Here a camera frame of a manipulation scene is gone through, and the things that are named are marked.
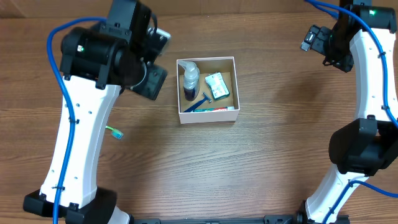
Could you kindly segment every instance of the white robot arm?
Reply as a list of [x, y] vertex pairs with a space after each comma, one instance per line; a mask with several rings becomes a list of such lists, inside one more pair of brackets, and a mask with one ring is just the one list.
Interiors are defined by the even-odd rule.
[[[385, 51], [389, 107], [392, 114], [398, 114], [392, 60], [396, 39], [395, 13], [385, 8], [372, 10], [373, 8], [369, 8], [370, 6], [356, 7], [357, 9], [352, 6], [351, 10], [354, 12], [359, 10], [359, 15], [361, 16], [364, 16], [362, 8], [366, 8], [368, 14], [384, 11], [385, 14], [383, 16], [390, 12], [393, 15], [383, 18], [384, 20], [388, 19], [388, 21], [381, 22], [384, 26], [386, 24], [388, 26], [382, 28], [378, 24], [375, 26], [377, 28], [372, 28], [372, 31]], [[345, 72], [351, 70], [352, 62], [356, 67], [356, 111], [354, 121], [337, 131], [331, 138], [329, 153], [333, 164], [318, 189], [305, 202], [306, 220], [310, 220], [312, 223], [339, 223], [338, 212], [358, 186], [352, 185], [337, 207], [331, 210], [347, 184], [352, 180], [367, 181], [378, 169], [385, 169], [396, 158], [396, 156], [391, 157], [388, 153], [388, 151], [397, 150], [393, 148], [392, 144], [381, 146], [381, 142], [385, 144], [394, 139], [396, 141], [396, 137], [391, 136], [391, 131], [386, 131], [392, 127], [392, 124], [383, 108], [383, 69], [380, 53], [368, 32], [362, 29], [358, 30], [358, 27], [355, 29], [355, 26], [344, 27], [344, 19], [347, 18], [341, 17], [339, 19], [335, 28], [333, 28], [334, 31], [328, 30], [326, 27], [319, 29], [313, 26], [302, 44], [302, 49], [308, 50], [311, 46], [313, 50], [326, 56], [325, 61]], [[342, 39], [334, 37], [334, 35], [341, 35], [342, 33], [346, 35], [345, 37], [350, 35], [349, 31], [343, 29], [356, 30], [352, 38], [348, 38], [349, 43], [341, 43]], [[347, 48], [347, 44], [349, 44], [350, 54], [345, 55], [344, 59], [336, 57], [330, 52], [335, 50], [332, 49], [333, 47], [338, 48], [336, 46], [339, 45]]]
[[[149, 26], [151, 17], [155, 27]], [[105, 127], [125, 88], [155, 100], [167, 72], [154, 65], [170, 40], [157, 28], [150, 9], [135, 0], [114, 0], [106, 23], [76, 27], [62, 40], [60, 71], [73, 103], [75, 121], [63, 99], [53, 160], [40, 190], [27, 195], [24, 210], [52, 217], [70, 122], [74, 141], [60, 194], [58, 213], [72, 224], [132, 224], [116, 206], [116, 193], [97, 187], [96, 174]]]

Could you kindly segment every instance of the wood grain surface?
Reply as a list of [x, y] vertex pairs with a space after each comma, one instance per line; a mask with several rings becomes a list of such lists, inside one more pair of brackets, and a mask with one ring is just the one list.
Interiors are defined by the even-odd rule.
[[[339, 4], [339, 0], [323, 0]], [[317, 12], [304, 0], [141, 0], [158, 16], [254, 12]], [[112, 0], [0, 0], [0, 17], [107, 16]], [[398, 9], [396, 0], [374, 0], [374, 6]]]
[[[51, 223], [22, 211], [50, 167], [62, 96], [45, 53], [70, 19], [0, 20], [0, 223]], [[161, 16], [173, 35], [157, 64], [169, 71], [157, 101], [125, 92], [106, 133], [98, 185], [136, 218], [233, 218], [293, 213], [326, 174], [328, 142], [352, 121], [355, 72], [324, 67], [299, 46], [322, 13]], [[53, 42], [57, 62], [60, 41]], [[235, 123], [181, 125], [175, 62], [234, 56], [241, 112]], [[398, 192], [398, 162], [369, 182]], [[397, 223], [398, 200], [359, 187], [343, 207], [352, 223]]]

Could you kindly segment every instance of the white cardboard box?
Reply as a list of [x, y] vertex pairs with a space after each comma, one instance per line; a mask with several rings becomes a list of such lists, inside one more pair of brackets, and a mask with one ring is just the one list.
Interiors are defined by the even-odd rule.
[[[194, 101], [187, 101], [183, 93], [183, 75], [184, 69], [178, 65], [179, 60], [195, 62], [200, 70], [200, 90]], [[230, 96], [214, 101], [210, 89], [204, 82], [204, 77], [208, 74], [221, 72], [225, 83], [227, 84]], [[190, 105], [203, 99], [202, 92], [212, 99], [212, 103], [204, 102], [200, 108], [219, 108], [224, 106], [234, 106], [234, 110], [229, 111], [205, 111], [184, 113]], [[188, 58], [177, 60], [177, 96], [178, 96], [178, 114], [182, 124], [204, 123], [217, 121], [236, 121], [240, 111], [238, 83], [236, 81], [236, 69], [234, 57], [213, 57], [213, 58]]]

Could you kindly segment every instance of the blue cable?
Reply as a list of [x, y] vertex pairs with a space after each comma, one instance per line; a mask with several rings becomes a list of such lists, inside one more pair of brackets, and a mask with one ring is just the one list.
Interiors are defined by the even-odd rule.
[[324, 8], [322, 8], [322, 7], [320, 7], [320, 6], [317, 6], [316, 4], [312, 4], [312, 6], [315, 7], [315, 8], [317, 8], [317, 9], [319, 9], [319, 10], [321, 10], [322, 12], [325, 12], [325, 13], [329, 14], [329, 15], [330, 15], [331, 17], [333, 17], [334, 19], [338, 19], [338, 13], [337, 13], [337, 12], [333, 12], [333, 11], [324, 9]]
[[52, 218], [53, 224], [58, 224], [58, 209], [59, 209], [61, 193], [62, 193], [62, 189], [63, 189], [63, 181], [65, 180], [65, 174], [67, 172], [69, 157], [70, 157], [70, 153], [72, 150], [73, 137], [75, 136], [76, 123], [74, 122], [75, 121], [75, 112], [73, 110], [72, 101], [70, 99], [68, 90], [67, 90], [65, 84], [63, 83], [62, 76], [60, 74], [60, 71], [57, 68], [57, 64], [55, 63], [54, 55], [52, 53], [52, 39], [58, 31], [64, 30], [64, 29], [66, 29], [70, 26], [73, 26], [79, 22], [88, 22], [88, 21], [106, 22], [106, 19], [102, 18], [102, 17], [84, 17], [84, 18], [76, 19], [74, 21], [70, 21], [62, 26], [55, 28], [53, 31], [51, 31], [51, 33], [49, 34], [49, 37], [47, 38], [47, 55], [49, 57], [49, 62], [50, 62], [51, 68], [54, 72], [55, 78], [57, 79], [58, 85], [60, 86], [63, 97], [65, 98], [65, 101], [67, 102], [69, 117], [70, 117], [70, 121], [71, 121], [70, 128], [69, 128], [67, 150], [65, 151], [65, 157], [63, 158], [60, 178], [59, 178], [58, 184], [57, 184], [57, 192], [55, 193], [53, 215], [52, 215], [53, 216], [53, 218]]
[[371, 184], [368, 184], [366, 182], [360, 181], [360, 180], [352, 180], [350, 181], [346, 187], [344, 188], [344, 190], [342, 191], [342, 193], [340, 194], [340, 196], [338, 197], [337, 201], [335, 202], [335, 204], [330, 208], [330, 211], [327, 213], [325, 219], [323, 220], [322, 224], [326, 224], [330, 215], [333, 214], [335, 212], [335, 209], [337, 208], [337, 206], [340, 204], [341, 200], [343, 199], [344, 195], [347, 193], [348, 189], [350, 187], [352, 187], [354, 184], [362, 184], [365, 187], [368, 187], [374, 191], [379, 192], [380, 194], [383, 194], [385, 196], [388, 197], [392, 197], [392, 198], [398, 198], [398, 194], [394, 194], [394, 193], [390, 193], [390, 192], [386, 192], [385, 190], [382, 190], [378, 187], [375, 187]]
[[388, 104], [388, 70], [387, 70], [387, 61], [386, 61], [386, 55], [383, 51], [383, 48], [377, 39], [376, 35], [372, 31], [372, 29], [356, 14], [352, 13], [351, 11], [347, 9], [343, 9], [342, 7], [338, 7], [332, 4], [324, 3], [324, 2], [318, 2], [314, 0], [304, 0], [305, 2], [308, 2], [312, 5], [319, 5], [323, 7], [329, 7], [331, 9], [340, 11], [342, 13], [345, 13], [352, 18], [354, 18], [358, 23], [361, 24], [362, 27], [365, 28], [365, 30], [369, 33], [369, 35], [372, 37], [372, 40], [376, 44], [376, 47], [380, 53], [380, 58], [381, 58], [381, 63], [382, 63], [382, 68], [383, 68], [383, 103], [384, 103], [384, 110], [386, 111], [386, 114], [388, 118], [391, 120], [391, 122], [394, 124], [396, 128], [398, 128], [398, 121], [397, 119], [392, 115], [389, 104]]
[[[369, 35], [371, 36], [372, 40], [374, 41], [374, 43], [376, 44], [376, 47], [380, 53], [380, 58], [381, 58], [381, 62], [382, 62], [382, 69], [383, 69], [383, 103], [384, 103], [384, 110], [386, 111], [387, 116], [389, 117], [389, 119], [391, 120], [391, 122], [394, 124], [394, 126], [396, 128], [398, 128], [398, 121], [395, 119], [395, 117], [392, 115], [391, 111], [390, 111], [390, 107], [388, 104], [388, 70], [387, 70], [387, 61], [386, 61], [386, 56], [384, 54], [384, 51], [382, 49], [382, 46], [379, 42], [379, 40], [377, 39], [376, 35], [374, 34], [374, 32], [372, 31], [372, 29], [360, 18], [358, 17], [356, 14], [352, 13], [351, 11], [347, 10], [347, 9], [343, 9], [342, 7], [338, 7], [338, 6], [334, 6], [332, 4], [328, 4], [328, 3], [324, 3], [324, 2], [318, 2], [318, 1], [314, 1], [314, 0], [304, 0], [305, 2], [308, 2], [310, 4], [312, 4], [313, 6], [323, 6], [323, 7], [328, 7], [334, 10], [337, 10], [339, 12], [345, 13], [349, 16], [351, 16], [352, 18], [354, 18], [358, 23], [360, 23], [365, 29], [366, 31], [369, 32]], [[338, 197], [336, 203], [330, 208], [330, 211], [327, 213], [325, 219], [323, 220], [323, 224], [326, 224], [330, 215], [332, 213], [334, 213], [335, 209], [337, 208], [337, 206], [339, 205], [339, 203], [341, 202], [341, 200], [343, 199], [344, 195], [347, 193], [348, 189], [353, 185], [353, 184], [362, 184], [366, 187], [369, 187], [370, 189], [373, 189], [381, 194], [390, 196], [390, 197], [394, 197], [394, 198], [398, 198], [398, 194], [393, 194], [393, 193], [389, 193], [386, 192], [384, 190], [381, 190], [375, 186], [372, 186], [370, 184], [367, 184], [365, 182], [362, 181], [358, 181], [358, 180], [353, 180], [351, 182], [349, 182], [349, 184], [343, 189], [342, 193], [340, 194], [340, 196]]]

